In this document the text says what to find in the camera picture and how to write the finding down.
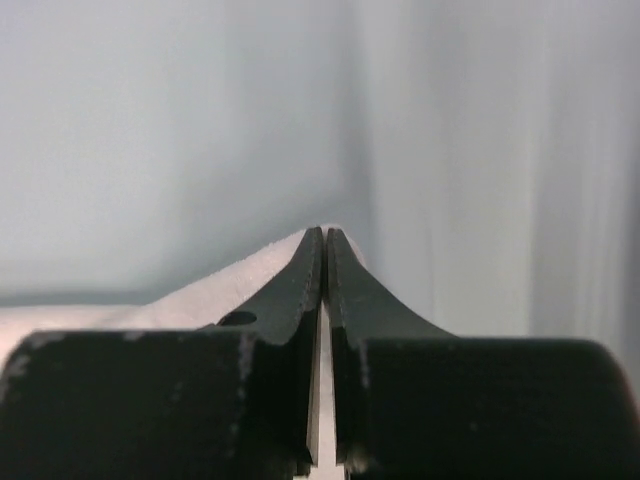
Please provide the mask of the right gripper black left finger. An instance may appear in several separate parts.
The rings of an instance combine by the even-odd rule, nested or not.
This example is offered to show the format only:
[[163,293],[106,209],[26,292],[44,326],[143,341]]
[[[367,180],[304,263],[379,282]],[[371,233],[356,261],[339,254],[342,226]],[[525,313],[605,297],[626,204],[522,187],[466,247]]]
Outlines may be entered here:
[[5,479],[290,479],[317,461],[323,234],[218,324],[49,330],[1,376]]

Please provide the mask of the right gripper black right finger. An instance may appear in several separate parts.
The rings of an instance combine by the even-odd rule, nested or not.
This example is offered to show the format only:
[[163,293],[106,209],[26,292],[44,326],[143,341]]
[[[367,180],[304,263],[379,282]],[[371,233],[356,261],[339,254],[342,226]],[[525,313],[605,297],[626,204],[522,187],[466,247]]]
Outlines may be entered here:
[[586,340],[459,337],[326,238],[336,459],[350,479],[635,479],[625,375]]

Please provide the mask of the white towel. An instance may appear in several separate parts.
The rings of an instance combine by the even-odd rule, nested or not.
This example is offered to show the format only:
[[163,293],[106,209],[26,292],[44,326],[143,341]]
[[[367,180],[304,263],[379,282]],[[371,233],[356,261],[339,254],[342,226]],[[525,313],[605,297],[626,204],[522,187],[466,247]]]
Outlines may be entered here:
[[293,233],[151,303],[11,307],[1,310],[1,356],[34,330],[192,328],[215,323],[266,285],[291,260]]

